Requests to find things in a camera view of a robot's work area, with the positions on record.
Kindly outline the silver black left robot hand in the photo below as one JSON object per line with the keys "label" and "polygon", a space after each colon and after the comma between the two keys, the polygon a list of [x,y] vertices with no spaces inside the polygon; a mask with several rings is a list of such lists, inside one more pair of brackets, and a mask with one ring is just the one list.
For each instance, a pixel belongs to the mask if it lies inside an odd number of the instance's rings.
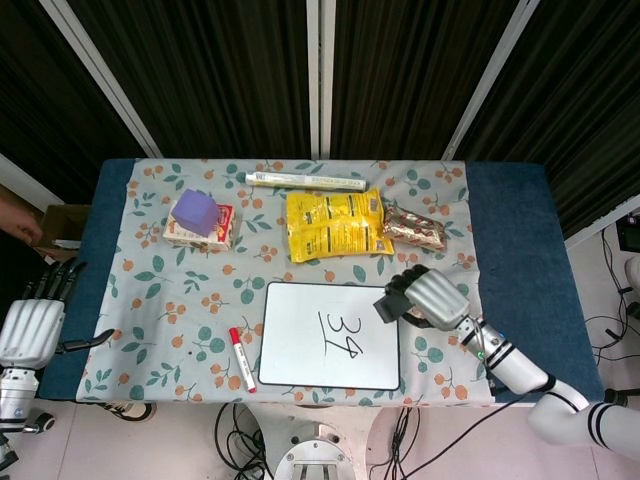
{"label": "silver black left robot hand", "polygon": [[1,329],[2,369],[41,370],[56,355],[88,350],[111,337],[114,331],[107,329],[92,339],[60,340],[66,301],[86,266],[73,259],[54,262],[27,284]]}

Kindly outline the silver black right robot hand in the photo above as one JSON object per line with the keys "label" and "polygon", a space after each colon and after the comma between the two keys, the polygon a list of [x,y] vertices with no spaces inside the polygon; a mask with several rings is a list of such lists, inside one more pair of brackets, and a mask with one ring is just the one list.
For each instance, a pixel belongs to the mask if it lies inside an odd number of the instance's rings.
{"label": "silver black right robot hand", "polygon": [[469,300],[438,270],[415,265],[394,275],[374,307],[384,323],[453,331],[470,313]]}

